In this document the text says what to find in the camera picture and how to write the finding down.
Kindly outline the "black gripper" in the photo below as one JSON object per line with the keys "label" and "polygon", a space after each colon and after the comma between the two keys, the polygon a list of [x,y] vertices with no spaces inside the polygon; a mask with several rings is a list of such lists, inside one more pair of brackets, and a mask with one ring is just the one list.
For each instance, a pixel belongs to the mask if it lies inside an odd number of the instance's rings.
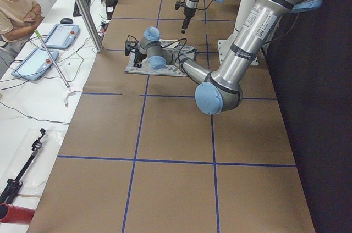
{"label": "black gripper", "polygon": [[134,64],[133,67],[142,68],[142,61],[147,58],[146,54],[141,53],[137,48],[134,50]]}
{"label": "black gripper", "polygon": [[196,13],[195,8],[189,8],[189,7],[184,8],[185,18],[184,18],[184,21],[183,21],[183,24],[181,27],[181,33],[184,34],[186,32],[188,25],[189,25],[189,22],[190,22],[191,18],[194,17],[195,13]]}

